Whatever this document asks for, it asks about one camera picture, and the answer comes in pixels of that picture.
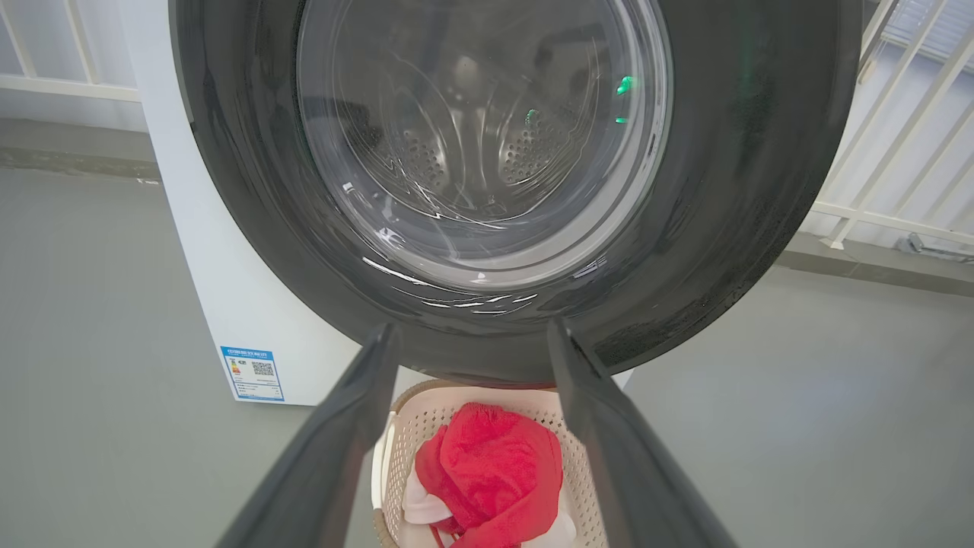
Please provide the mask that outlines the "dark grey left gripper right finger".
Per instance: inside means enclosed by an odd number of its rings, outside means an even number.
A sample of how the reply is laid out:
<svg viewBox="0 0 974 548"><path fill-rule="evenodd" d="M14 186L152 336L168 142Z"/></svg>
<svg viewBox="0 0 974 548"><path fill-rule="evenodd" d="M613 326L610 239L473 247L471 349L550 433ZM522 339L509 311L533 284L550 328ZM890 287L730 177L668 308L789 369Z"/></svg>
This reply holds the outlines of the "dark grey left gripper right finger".
<svg viewBox="0 0 974 548"><path fill-rule="evenodd" d="M564 420L587 451L609 548L737 548L689 477L566 320L547 347Z"/></svg>

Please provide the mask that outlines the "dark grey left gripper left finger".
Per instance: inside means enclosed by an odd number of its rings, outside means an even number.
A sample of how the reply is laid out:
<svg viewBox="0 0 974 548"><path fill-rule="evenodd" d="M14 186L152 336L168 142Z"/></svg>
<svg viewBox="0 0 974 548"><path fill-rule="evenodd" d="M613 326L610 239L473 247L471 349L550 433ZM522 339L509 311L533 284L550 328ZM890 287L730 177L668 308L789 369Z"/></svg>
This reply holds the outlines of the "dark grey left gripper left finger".
<svg viewBox="0 0 974 548"><path fill-rule="evenodd" d="M385 433L401 346L397 326L370 334L215 548L343 548L363 459Z"/></svg>

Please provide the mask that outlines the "red and white garment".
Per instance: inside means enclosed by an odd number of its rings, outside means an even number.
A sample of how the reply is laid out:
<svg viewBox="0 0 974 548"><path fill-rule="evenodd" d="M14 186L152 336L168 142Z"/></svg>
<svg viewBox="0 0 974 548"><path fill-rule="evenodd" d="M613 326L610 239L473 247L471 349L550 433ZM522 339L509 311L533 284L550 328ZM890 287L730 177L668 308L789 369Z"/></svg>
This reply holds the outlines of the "red and white garment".
<svg viewBox="0 0 974 548"><path fill-rule="evenodd" d="M419 524L411 503L425 490L414 461L403 496L405 521L426 527L439 548L570 548L575 526L563 505L558 437L522 414L466 403L447 426L442 457L466 500L466 533Z"/></svg>

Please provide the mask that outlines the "white washing machine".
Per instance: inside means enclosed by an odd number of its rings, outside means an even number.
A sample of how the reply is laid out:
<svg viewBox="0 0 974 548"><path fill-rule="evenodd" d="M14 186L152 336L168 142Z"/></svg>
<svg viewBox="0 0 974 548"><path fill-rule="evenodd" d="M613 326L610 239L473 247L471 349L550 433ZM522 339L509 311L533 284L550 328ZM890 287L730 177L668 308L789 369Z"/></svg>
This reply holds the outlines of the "white washing machine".
<svg viewBox="0 0 974 548"><path fill-rule="evenodd" d="M350 135L369 114L332 77L345 1L124 2L224 378L220 347L271 351L282 405L314 406L368 334L396 323L401 364L428 377L551 383L546 324L588 314L618 284L667 134L660 0L615 0L625 56L606 77L603 142L581 186L498 226L418 214L363 167Z"/></svg>
<svg viewBox="0 0 974 548"><path fill-rule="evenodd" d="M863 0L660 9L671 108L647 200L622 237L630 261L591 312L549 318L566 320L612 374L692 339L783 252L842 140L861 49Z"/></svg>

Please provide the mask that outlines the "cream perforated laundry basket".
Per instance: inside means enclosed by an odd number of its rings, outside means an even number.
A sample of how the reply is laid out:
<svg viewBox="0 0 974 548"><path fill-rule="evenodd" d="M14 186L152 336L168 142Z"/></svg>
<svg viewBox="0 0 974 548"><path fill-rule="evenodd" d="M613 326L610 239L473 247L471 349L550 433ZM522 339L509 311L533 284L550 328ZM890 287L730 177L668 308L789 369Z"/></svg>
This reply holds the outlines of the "cream perforated laundry basket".
<svg viewBox="0 0 974 548"><path fill-rule="evenodd" d="M387 414L370 466L373 524L380 548L439 548L426 527L405 521L403 496L416 452L465 403L489 403L529 417L558 437L563 502L575 526L570 548L609 548L587 451L568 430L554 390L502 390L424 381L406 390Z"/></svg>

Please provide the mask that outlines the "steel washing machine drum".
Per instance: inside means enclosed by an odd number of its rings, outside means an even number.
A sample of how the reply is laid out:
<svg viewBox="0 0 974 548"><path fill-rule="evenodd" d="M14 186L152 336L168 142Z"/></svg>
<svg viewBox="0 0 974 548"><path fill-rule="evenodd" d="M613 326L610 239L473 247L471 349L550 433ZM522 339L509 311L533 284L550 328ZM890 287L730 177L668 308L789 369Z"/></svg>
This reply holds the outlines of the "steel washing machine drum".
<svg viewBox="0 0 974 548"><path fill-rule="evenodd" d="M428 218L498 226L584 181L606 77L625 56L615 0L347 0L332 77L368 124L363 167Z"/></svg>

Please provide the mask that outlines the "blue energy label sticker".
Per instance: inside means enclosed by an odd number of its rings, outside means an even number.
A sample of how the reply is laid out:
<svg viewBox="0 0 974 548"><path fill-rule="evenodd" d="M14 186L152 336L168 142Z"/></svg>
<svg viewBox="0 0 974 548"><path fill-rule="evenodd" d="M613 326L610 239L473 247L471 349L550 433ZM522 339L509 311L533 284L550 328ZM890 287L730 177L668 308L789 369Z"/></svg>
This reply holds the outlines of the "blue energy label sticker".
<svg viewBox="0 0 974 548"><path fill-rule="evenodd" d="M220 353L234 399L259 403L285 402L271 351L222 346Z"/></svg>

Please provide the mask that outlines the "white metal railing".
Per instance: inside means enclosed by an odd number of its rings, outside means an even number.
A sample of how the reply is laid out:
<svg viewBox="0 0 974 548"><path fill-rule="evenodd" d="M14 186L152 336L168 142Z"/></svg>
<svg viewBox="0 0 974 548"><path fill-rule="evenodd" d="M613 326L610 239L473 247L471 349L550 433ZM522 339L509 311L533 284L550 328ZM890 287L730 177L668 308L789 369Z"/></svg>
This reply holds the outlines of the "white metal railing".
<svg viewBox="0 0 974 548"><path fill-rule="evenodd" d="M974 253L974 0L867 0L855 101L804 231Z"/></svg>
<svg viewBox="0 0 974 548"><path fill-rule="evenodd" d="M0 0L0 89L138 104L120 0Z"/></svg>

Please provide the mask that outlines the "grey metal floor bracket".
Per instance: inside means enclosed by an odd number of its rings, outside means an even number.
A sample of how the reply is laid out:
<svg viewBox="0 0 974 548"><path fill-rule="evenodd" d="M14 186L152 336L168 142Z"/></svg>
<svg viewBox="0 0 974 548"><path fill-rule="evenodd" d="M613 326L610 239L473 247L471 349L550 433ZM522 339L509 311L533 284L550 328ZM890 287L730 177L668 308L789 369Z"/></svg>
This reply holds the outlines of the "grey metal floor bracket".
<svg viewBox="0 0 974 548"><path fill-rule="evenodd" d="M932 259L946 260L951 263L974 264L974 253L947 250L945 247L930 247L922 240L921 235L915 232L898 239L895 249L901 253L918 254L918 256L932 257Z"/></svg>

